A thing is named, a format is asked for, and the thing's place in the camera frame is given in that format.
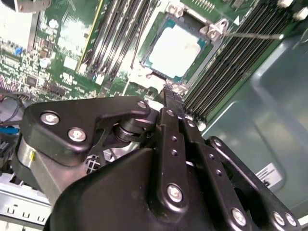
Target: black robotic arm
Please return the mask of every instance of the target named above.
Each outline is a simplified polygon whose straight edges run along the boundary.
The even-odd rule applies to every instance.
[[[38,103],[25,110],[13,168],[54,206],[46,231],[300,230],[294,215],[217,137],[206,141],[164,90]],[[107,163],[105,149],[140,148]],[[89,154],[102,168],[86,174]]]

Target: white label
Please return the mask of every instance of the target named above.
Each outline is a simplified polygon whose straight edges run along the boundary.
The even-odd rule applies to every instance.
[[[281,174],[278,172],[277,168],[273,163],[270,163],[261,171],[259,171],[256,176],[268,187],[272,187],[282,180]]]
[[[67,67],[69,69],[75,70],[76,66],[77,66],[77,63],[78,63],[77,60],[72,59],[71,57],[67,56],[67,57],[65,57],[63,66],[65,66],[65,67]]]

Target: capacitor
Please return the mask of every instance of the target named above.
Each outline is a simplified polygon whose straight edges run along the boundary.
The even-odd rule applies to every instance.
[[[41,68],[47,68],[50,66],[50,64],[51,64],[50,58],[43,58],[39,61],[39,66]]]

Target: motherboard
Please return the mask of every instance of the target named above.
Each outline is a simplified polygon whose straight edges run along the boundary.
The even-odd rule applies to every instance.
[[[170,86],[203,121],[306,14],[294,18],[291,0],[9,2],[0,2],[1,89],[36,102],[148,101]]]

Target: chip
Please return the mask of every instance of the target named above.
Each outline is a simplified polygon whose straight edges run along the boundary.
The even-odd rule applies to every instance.
[[[36,87],[38,80],[34,77],[28,76],[26,84],[28,84],[31,87]]]
[[[206,40],[198,31],[167,16],[142,64],[164,78],[181,82],[205,46]]]

